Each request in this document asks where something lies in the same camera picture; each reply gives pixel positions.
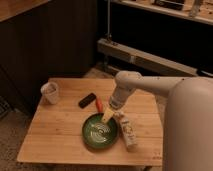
table leg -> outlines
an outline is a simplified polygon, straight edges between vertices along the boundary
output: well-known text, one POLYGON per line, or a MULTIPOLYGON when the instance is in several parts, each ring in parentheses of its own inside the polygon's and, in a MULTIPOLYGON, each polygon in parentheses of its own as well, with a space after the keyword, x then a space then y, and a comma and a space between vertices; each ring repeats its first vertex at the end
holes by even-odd
POLYGON ((152 166, 146 166, 143 171, 150 171, 150 169, 152 168, 152 166))

dark cabinet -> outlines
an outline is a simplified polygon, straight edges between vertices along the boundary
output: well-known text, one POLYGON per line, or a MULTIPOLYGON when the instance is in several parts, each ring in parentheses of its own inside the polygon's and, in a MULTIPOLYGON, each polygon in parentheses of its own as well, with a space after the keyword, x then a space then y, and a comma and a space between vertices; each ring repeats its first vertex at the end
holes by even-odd
POLYGON ((49 77, 88 71, 95 55, 96 12, 95 0, 54 0, 1 22, 0 95, 33 113, 49 77))

kitchen counter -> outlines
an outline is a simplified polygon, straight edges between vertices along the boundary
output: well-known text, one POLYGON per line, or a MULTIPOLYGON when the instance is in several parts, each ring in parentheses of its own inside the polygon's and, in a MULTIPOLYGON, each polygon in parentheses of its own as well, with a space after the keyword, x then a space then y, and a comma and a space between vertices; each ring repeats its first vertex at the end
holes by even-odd
POLYGON ((45 4, 50 0, 1 0, 0 22, 45 4))

red object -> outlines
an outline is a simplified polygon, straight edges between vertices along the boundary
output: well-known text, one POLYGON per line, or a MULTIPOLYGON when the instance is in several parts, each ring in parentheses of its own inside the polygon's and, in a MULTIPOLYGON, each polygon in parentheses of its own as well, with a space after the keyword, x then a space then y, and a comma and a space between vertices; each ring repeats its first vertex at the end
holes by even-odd
POLYGON ((103 104, 102 104, 101 99, 96 98, 95 105, 97 107, 98 112, 103 113, 103 104))

white cup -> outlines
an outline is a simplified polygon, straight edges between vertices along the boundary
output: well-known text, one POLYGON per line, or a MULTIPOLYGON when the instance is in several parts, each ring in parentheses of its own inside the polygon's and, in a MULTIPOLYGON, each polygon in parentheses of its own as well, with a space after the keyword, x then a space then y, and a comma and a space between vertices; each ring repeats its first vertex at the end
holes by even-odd
POLYGON ((58 85, 55 82, 48 82, 41 87, 41 94, 50 104, 56 104, 59 101, 58 85))

